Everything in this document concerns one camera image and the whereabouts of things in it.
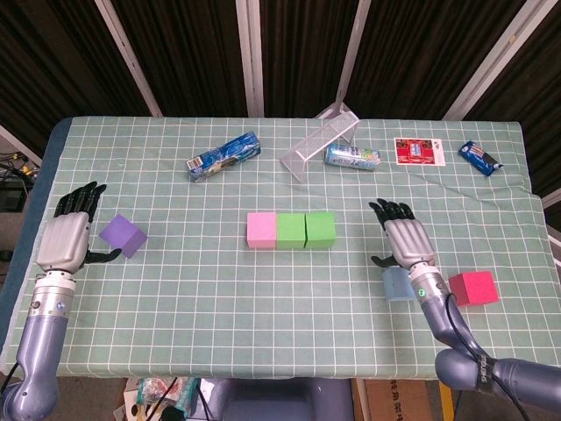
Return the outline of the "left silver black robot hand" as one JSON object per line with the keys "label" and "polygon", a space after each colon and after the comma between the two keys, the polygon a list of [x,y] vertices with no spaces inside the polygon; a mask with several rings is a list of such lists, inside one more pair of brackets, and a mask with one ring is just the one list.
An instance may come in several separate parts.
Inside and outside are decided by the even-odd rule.
{"label": "left silver black robot hand", "polygon": [[43,271],[75,274],[86,264],[111,262],[122,253],[121,248],[109,253],[89,250],[91,223],[106,189],[106,184],[90,182],[60,199],[39,246],[37,264]]}

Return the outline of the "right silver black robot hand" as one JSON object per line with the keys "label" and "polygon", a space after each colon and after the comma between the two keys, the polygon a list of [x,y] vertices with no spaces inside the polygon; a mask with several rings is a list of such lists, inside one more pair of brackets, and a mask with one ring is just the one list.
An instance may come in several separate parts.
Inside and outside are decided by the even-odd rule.
{"label": "right silver black robot hand", "polygon": [[378,198],[369,206],[375,212],[392,250],[392,254],[386,258],[372,256],[371,260],[376,266],[411,269],[421,263],[435,265],[436,255],[429,236],[407,204]]}

